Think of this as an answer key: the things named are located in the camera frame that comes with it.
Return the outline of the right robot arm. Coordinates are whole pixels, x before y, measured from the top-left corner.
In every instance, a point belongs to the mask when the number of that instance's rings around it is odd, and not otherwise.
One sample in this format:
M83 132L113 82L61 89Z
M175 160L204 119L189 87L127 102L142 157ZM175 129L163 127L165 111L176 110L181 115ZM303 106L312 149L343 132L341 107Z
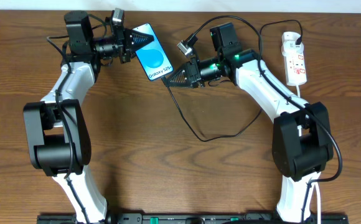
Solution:
M321 172L332 158L341 156L327 108L293 93L291 81L281 83L269 71L260 50L242 48L232 23L211 28L210 35L216 56L206 60L197 55L196 34L179 42L179 50L189 61L164 79L165 86L197 88L226 77L247 92L273 123L272 156L282 174L276 213L283 222L307 222L312 193L322 182Z

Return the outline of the blue Galaxy smartphone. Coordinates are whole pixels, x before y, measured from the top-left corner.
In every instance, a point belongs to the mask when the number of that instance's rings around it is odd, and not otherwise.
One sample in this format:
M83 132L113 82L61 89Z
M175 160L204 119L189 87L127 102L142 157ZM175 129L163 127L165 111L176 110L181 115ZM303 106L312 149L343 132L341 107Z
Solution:
M154 40L151 43L136 51L136 56L138 57L148 80L154 81L173 72L174 68L162 48L152 26L147 23L135 27L133 30L154 37Z

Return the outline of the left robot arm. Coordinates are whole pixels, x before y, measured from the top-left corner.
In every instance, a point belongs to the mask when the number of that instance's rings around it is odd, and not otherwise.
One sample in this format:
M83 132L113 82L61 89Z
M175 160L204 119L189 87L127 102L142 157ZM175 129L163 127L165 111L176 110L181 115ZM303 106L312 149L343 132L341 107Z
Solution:
M56 47L61 74L51 91L23 109L30 162L66 193L73 215L39 215L38 223L117 223L98 190L89 163L91 140L81 105L96 83L101 67L114 58L127 63L136 51L153 42L149 34L127 29L124 10L116 8L100 21L111 34L94 36L92 14L70 11L64 16L67 35Z

